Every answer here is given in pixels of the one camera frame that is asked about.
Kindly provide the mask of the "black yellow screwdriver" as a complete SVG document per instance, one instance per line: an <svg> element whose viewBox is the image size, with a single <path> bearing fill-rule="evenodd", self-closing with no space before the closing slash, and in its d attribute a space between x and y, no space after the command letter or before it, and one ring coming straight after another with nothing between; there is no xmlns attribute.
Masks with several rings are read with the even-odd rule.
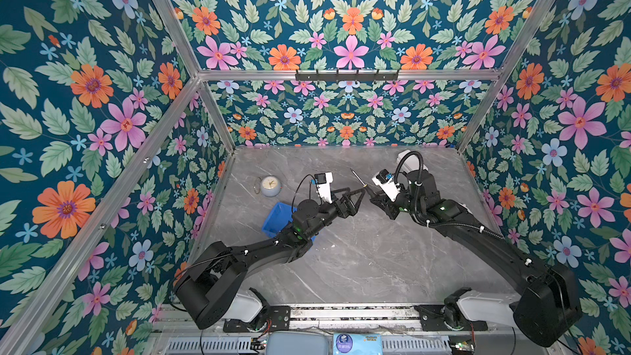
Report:
<svg viewBox="0 0 631 355"><path fill-rule="evenodd" d="M362 185L363 188L366 189L367 192L369 192L371 189L369 188L368 184L366 182L364 182L360 176L357 174L357 172L353 169L349 169L351 171L351 173L353 174L353 176L358 180L358 182L360 182L360 184Z"/></svg>

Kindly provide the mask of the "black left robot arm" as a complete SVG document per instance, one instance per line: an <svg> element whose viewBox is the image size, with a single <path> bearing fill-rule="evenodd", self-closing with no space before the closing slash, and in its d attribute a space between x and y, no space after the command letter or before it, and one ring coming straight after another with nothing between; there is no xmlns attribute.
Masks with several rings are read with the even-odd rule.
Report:
<svg viewBox="0 0 631 355"><path fill-rule="evenodd" d="M273 238L246 246L212 243L185 271L176 275L174 292L196 326L205 330L228 312L243 281L275 265L303 257L314 238L336 219L358 213L364 188L342 188L332 201L300 202L289 223Z"/></svg>

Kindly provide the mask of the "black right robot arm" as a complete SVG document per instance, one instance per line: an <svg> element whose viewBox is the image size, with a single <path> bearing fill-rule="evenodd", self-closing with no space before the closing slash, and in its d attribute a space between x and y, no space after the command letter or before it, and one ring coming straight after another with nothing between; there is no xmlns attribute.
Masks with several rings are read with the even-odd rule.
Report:
<svg viewBox="0 0 631 355"><path fill-rule="evenodd" d="M395 220L408 213L414 222L466 247L500 274L514 289L513 296L462 288L445 301L441 318L451 330L470 322L507 325L520 330L541 347L552 346L582 316L577 280L563 264L549 266L489 230L469 209L445 199L426 170L407 174L397 183L383 169L372 179L371 202Z"/></svg>

